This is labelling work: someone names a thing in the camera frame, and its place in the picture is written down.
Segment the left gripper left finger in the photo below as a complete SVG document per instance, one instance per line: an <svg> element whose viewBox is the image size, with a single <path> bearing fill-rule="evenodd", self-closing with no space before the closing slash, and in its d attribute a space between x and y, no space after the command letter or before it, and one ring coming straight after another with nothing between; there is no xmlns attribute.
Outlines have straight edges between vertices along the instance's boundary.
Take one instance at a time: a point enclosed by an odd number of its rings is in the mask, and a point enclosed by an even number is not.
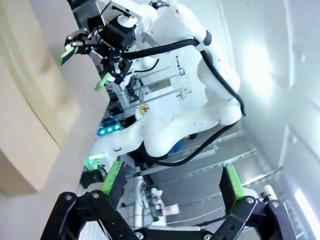
<svg viewBox="0 0 320 240"><path fill-rule="evenodd" d="M136 240L137 236L117 211L127 183L125 163L113 162L101 189L77 196L61 193L41 235L42 240L78 240L87 223L97 223L110 240Z"/></svg>

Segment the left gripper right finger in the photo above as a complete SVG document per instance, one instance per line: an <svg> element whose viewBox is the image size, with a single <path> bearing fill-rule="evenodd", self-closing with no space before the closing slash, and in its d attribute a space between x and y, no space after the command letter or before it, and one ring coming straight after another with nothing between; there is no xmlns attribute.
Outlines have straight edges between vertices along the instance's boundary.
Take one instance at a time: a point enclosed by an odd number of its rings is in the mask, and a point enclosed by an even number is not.
<svg viewBox="0 0 320 240"><path fill-rule="evenodd" d="M246 195L236 169L224 166L219 183L226 218L212 234L213 240L236 240L246 227L255 229L261 240L295 240L285 204L273 192L267 200Z"/></svg>

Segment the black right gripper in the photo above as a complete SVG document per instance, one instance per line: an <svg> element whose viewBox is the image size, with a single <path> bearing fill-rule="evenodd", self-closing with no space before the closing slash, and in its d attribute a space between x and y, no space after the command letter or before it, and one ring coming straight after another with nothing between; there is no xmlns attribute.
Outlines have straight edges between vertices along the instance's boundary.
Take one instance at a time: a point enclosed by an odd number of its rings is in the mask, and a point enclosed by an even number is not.
<svg viewBox="0 0 320 240"><path fill-rule="evenodd" d="M60 65L65 64L74 54L99 55L102 71L99 73L101 79L94 90L99 92L109 83L120 85L128 75L133 61L120 59L123 52L132 47L136 39L135 30L132 27L122 26L115 17L106 25L102 25L101 17L87 19L88 28L83 27L69 34L64 43L65 51L60 56Z"/></svg>

